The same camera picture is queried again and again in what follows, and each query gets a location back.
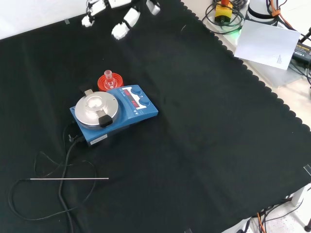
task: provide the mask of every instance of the power cable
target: power cable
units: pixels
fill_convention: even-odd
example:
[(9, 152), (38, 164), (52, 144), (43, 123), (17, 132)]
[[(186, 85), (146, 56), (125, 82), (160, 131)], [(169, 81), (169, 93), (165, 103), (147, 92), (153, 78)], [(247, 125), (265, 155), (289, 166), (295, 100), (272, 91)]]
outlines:
[(304, 72), (302, 72), (292, 61), (290, 61), (290, 64), (291, 64), (293, 67), (295, 67), (296, 70), (299, 71), (299, 73), (300, 73), (301, 75), (305, 76), (305, 77), (307, 78), (307, 80), (308, 80), (308, 83), (311, 85), (311, 80), (310, 80), (311, 77), (309, 77), (309, 76), (306, 75)]
[[(219, 0), (213, 0), (212, 4), (209, 5), (207, 7), (207, 9), (205, 10), (205, 16), (203, 17), (203, 19), (201, 20), (201, 22), (203, 23), (205, 19), (207, 19), (211, 24), (214, 24), (216, 26), (219, 26), (221, 28), (223, 27), (237, 27), (233, 30), (227, 31), (227, 32), (216, 32), (216, 31), (212, 31), (211, 29), (209, 29), (212, 33), (215, 34), (230, 34), (233, 32), (236, 32), (238, 30), (240, 30), (242, 28), (242, 22), (245, 21), (245, 18), (243, 16), (243, 14), (240, 12), (240, 10), (247, 4), (247, 0), (233, 0), (230, 1), (230, 3), (232, 4), (232, 8), (226, 5), (222, 5), (219, 3)], [(226, 23), (217, 23), (217, 22), (213, 22), (212, 20), (209, 19), (209, 14), (216, 9), (216, 6), (222, 6), (225, 8), (228, 8), (232, 11), (232, 14), (235, 15), (235, 17), (233, 18), (233, 20), (231, 20), (230, 22)], [(236, 18), (239, 18), (239, 22), (238, 23), (234, 23), (234, 21), (236, 20)]]
[[(64, 167), (63, 169), (63, 174), (62, 174), (62, 178), (65, 177), (66, 175), (66, 172), (67, 172), (67, 167), (68, 166), (72, 166), (74, 164), (68, 164), (68, 161), (69, 161), (69, 156), (73, 150), (73, 148), (75, 147), (75, 145), (78, 143), (78, 142), (82, 142), (84, 141), (84, 138), (83, 137), (78, 137), (76, 138), (73, 143), (71, 144), (71, 146), (69, 147), (68, 149), (68, 152), (66, 152), (66, 141), (65, 141), (65, 132), (66, 132), (66, 129), (67, 127), (65, 127), (65, 129), (63, 130), (63, 144), (64, 144), (64, 151), (65, 151), (65, 154), (66, 154), (66, 157), (65, 157), (65, 160), (63, 163), (57, 163), (55, 162), (54, 160), (52, 160), (49, 156), (47, 156), (45, 153), (43, 152), (40, 152), (40, 154), (43, 154), (50, 162), (54, 163), (57, 165), (57, 168), (55, 170), (53, 170), (52, 172), (50, 172), (49, 174), (47, 175), (43, 175), (43, 176), (39, 176), (40, 178), (45, 178), (49, 175), (51, 175), (52, 173), (54, 173), (58, 168), (60, 168), (61, 166)], [(37, 156), (35, 157), (35, 161), (34, 161), (34, 173), (36, 175), (36, 159), (37, 159)], [(96, 173), (96, 168), (95, 166), (89, 162), (89, 161), (81, 161), (82, 163), (88, 163), (89, 165), (92, 166), (92, 169), (93, 169), (93, 177), (96, 178), (97, 177), (97, 173)], [(48, 216), (44, 216), (44, 217), (40, 217), (40, 218), (27, 218), (25, 216), (23, 216), (22, 214), (20, 214), (17, 210), (16, 210), (16, 207), (14, 205), (14, 200), (13, 200), (13, 196), (14, 196), (14, 191), (15, 191), (15, 188), (18, 184), (22, 183), (22, 182), (33, 182), (31, 181), (30, 178), (28, 179), (20, 179), (20, 180), (17, 180), (13, 185), (12, 187), (10, 188), (10, 191), (9, 191), (9, 194), (8, 194), (8, 204), (9, 204), (9, 207), (10, 207), (10, 210), (13, 212), (13, 214), (15, 214), (17, 217), (23, 219), (23, 220), (26, 220), (26, 221), (39, 221), (39, 220), (45, 220), (45, 219), (48, 219), (48, 218), (51, 218), (53, 216), (56, 216), (56, 215), (60, 215), (60, 214), (64, 214), (66, 213), (67, 214), (67, 218), (68, 218), (68, 221), (69, 221), (69, 232), (73, 233), (74, 232), (74, 229), (73, 229), (73, 223), (72, 223), (72, 218), (70, 216), (70, 212), (79, 208), (80, 206), (82, 206), (83, 203), (85, 203), (89, 197), (91, 196), (94, 188), (95, 188), (95, 184), (96, 184), (96, 180), (94, 180), (93, 182), (93, 186), (92, 188), (90, 189), (88, 195), (84, 198), (84, 200), (77, 206), (73, 207), (73, 208), (68, 208), (65, 201), (64, 201), (64, 198), (62, 196), (62, 187), (63, 187), (63, 180), (61, 180), (60, 182), (60, 185), (59, 185), (59, 188), (58, 188), (58, 198), (61, 202), (61, 205), (63, 206), (64, 208), (64, 211), (60, 211), (60, 212), (57, 212), (57, 213), (54, 213), (52, 215), (48, 215)]]
[(276, 217), (276, 218), (272, 218), (272, 219), (266, 220), (265, 222), (269, 222), (269, 221), (272, 221), (272, 220), (276, 220), (276, 219), (279, 219), (279, 218), (283, 218), (283, 217), (289, 215), (290, 213), (292, 213), (292, 212), (298, 210), (298, 208), (301, 206), (302, 202), (300, 203), (300, 205), (299, 205), (296, 209), (294, 209), (294, 210), (288, 212), (287, 214), (285, 214), (285, 215), (283, 215), (283, 216), (281, 216), (281, 217)]

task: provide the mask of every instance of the metal probe rod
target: metal probe rod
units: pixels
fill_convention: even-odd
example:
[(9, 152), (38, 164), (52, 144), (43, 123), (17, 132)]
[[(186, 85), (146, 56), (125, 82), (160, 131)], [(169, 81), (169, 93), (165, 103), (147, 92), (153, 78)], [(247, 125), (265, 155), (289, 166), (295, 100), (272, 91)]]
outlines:
[(109, 178), (30, 178), (31, 181), (109, 180)]

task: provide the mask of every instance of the red bottle cap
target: red bottle cap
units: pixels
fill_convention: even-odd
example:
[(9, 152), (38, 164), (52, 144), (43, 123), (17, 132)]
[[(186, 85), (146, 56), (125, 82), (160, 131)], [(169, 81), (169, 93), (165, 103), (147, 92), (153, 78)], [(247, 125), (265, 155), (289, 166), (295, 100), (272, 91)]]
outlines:
[[(117, 80), (117, 84), (118, 84), (117, 87), (123, 86), (123, 79), (119, 74), (112, 73), (112, 77)], [(105, 88), (105, 85), (104, 85), (105, 79), (106, 79), (106, 76), (102, 75), (97, 81), (97, 85), (100, 91), (108, 90), (107, 88)]]

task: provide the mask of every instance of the label sticker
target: label sticker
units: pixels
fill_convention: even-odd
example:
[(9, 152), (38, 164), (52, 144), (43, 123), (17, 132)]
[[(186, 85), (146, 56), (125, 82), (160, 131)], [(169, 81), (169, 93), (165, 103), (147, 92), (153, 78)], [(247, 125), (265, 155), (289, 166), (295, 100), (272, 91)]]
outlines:
[(94, 139), (93, 141), (90, 142), (90, 144), (93, 145), (93, 144), (95, 144), (95, 143), (97, 143), (97, 142), (99, 142), (99, 141), (102, 141), (103, 139), (105, 139), (105, 138), (107, 138), (107, 137), (108, 137), (108, 136), (105, 134), (105, 135), (103, 135), (103, 136), (101, 136), (101, 137), (99, 137), (99, 138)]

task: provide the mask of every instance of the black tablecloth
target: black tablecloth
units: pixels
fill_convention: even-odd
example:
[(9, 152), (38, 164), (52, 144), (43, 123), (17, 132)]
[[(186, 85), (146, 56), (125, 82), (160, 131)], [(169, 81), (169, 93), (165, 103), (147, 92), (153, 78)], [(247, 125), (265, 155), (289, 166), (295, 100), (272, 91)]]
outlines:
[[(143, 9), (121, 41), (111, 30), (127, 9), (107, 11), (91, 28), (81, 16), (0, 41), (1, 232), (65, 232), (65, 215), (15, 217), (8, 190), (33, 177), (38, 151), (62, 160), (61, 131), (78, 87), (96, 84), (106, 69), (125, 85), (139, 84), (159, 115), (73, 151), (73, 160), (88, 159), (110, 178), (74, 211), (81, 232), (220, 233), (310, 181), (303, 169), (311, 161), (310, 129), (179, 0), (160, 4), (157, 17)], [(43, 156), (39, 162), (43, 173), (54, 168)], [(91, 168), (69, 168), (68, 177), (83, 176)], [(66, 182), (69, 206), (91, 185)], [(60, 211), (57, 187), (21, 184), (16, 208), (32, 218)]]

